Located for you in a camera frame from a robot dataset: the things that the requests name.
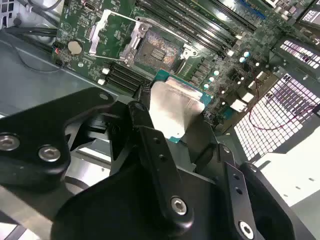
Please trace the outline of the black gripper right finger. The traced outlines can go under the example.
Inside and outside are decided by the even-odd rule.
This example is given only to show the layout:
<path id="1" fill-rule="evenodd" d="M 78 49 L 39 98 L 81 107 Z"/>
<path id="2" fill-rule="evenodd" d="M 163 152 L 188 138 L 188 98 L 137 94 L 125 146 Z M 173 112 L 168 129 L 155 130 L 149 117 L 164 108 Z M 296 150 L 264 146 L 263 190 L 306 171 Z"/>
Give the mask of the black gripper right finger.
<path id="1" fill-rule="evenodd" d="M 192 117 L 183 140 L 194 172 L 215 183 L 216 209 L 230 239 L 310 239 L 310 231 L 263 173 L 250 162 L 237 164 L 201 113 Z"/>

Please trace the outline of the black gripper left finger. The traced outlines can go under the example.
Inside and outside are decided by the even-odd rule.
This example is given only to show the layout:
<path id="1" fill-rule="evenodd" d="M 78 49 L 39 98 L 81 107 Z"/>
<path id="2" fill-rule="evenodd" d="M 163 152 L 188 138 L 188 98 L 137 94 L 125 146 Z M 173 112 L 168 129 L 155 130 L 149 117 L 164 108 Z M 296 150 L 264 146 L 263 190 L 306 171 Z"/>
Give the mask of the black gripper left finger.
<path id="1" fill-rule="evenodd" d="M 140 165 L 168 233 L 194 223 L 182 180 L 164 135 L 138 101 L 113 99 L 96 87 L 4 117 L 0 121 L 0 210 L 36 233 L 51 233 L 74 197 L 64 181 L 71 152 L 89 142 L 87 130 L 109 135 L 111 175 Z"/>

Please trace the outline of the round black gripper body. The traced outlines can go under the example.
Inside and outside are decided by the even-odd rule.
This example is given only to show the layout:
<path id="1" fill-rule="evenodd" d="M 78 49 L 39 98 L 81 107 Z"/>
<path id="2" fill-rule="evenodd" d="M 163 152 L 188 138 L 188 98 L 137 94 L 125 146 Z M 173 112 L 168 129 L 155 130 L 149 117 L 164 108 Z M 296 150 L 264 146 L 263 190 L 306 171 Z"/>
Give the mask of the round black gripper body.
<path id="1" fill-rule="evenodd" d="M 232 240 L 217 186 L 180 169 L 194 222 L 181 240 Z M 152 185 L 139 164 L 109 176 L 69 199 L 51 230 L 53 240 L 168 240 Z"/>

